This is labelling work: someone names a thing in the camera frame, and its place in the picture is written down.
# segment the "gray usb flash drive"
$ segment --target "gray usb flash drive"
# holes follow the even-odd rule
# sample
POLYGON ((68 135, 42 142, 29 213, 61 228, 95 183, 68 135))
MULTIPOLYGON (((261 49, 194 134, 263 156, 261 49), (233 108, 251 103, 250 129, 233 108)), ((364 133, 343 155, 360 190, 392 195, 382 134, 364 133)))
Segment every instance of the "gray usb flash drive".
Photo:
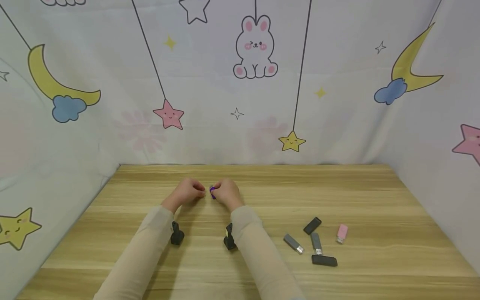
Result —
POLYGON ((300 244, 293 238, 291 237, 288 233, 283 237, 283 240, 290 246, 292 247, 293 250, 296 252, 302 254, 303 253, 303 247, 300 246, 300 244))
POLYGON ((312 245, 313 249, 315 250, 315 255, 323 255, 322 244, 320 243, 320 237, 318 236, 318 233, 312 232, 310 238, 312 239, 312 245))

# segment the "person's left hand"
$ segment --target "person's left hand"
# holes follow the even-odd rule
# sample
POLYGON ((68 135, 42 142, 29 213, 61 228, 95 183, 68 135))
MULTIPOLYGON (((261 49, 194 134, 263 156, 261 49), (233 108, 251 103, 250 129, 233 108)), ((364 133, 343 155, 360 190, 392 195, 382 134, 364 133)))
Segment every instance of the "person's left hand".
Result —
POLYGON ((162 206, 175 214, 181 205, 204 196, 205 187, 198 180, 185 178, 180 181, 170 196, 165 198, 162 202, 162 206))

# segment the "bunny cartoon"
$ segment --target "bunny cartoon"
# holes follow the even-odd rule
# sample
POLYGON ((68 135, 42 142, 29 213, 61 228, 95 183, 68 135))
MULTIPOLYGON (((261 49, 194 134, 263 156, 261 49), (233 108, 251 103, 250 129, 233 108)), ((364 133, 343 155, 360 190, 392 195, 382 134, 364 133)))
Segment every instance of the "bunny cartoon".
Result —
POLYGON ((278 65, 270 60, 274 49, 270 18, 263 15, 256 22, 252 16, 246 16, 241 27, 242 32, 237 38, 237 54, 241 63, 233 67, 235 76, 249 79, 274 76, 278 65))

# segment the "blue cloud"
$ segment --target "blue cloud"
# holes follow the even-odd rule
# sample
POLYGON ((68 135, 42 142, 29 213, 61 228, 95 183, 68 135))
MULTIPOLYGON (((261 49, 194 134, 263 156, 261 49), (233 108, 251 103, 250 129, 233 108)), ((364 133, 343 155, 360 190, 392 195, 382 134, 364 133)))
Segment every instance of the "blue cloud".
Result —
POLYGON ((373 98, 378 103, 386 103, 390 105, 397 98, 400 98, 407 90, 407 84, 403 78, 393 80, 387 87, 379 89, 373 98))
POLYGON ((79 98, 55 96, 53 98, 53 118, 60 123, 78 120, 78 114, 87 109, 87 104, 79 98))

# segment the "yellow crescent moon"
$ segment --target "yellow crescent moon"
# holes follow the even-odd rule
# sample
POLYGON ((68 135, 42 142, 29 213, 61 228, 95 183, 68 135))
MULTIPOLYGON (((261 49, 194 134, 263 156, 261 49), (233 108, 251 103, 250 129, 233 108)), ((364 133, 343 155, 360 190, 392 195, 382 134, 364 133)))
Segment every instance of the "yellow crescent moon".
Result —
POLYGON ((69 88, 60 84, 53 78, 45 65, 43 48, 45 44, 33 47, 28 54, 28 68, 35 84, 45 96, 53 100, 55 96, 70 96, 79 98, 87 105, 94 105, 100 100, 100 90, 94 92, 84 92, 69 88))
POLYGON ((392 68, 392 81, 398 78, 403 78, 407 84, 406 92, 415 91, 423 87, 434 84, 439 81, 443 75, 435 76, 418 76, 412 73, 412 64, 415 60, 423 41, 427 37, 430 29, 435 23, 430 25, 427 30, 421 33, 416 39, 414 39, 406 48, 402 54, 398 57, 392 68))

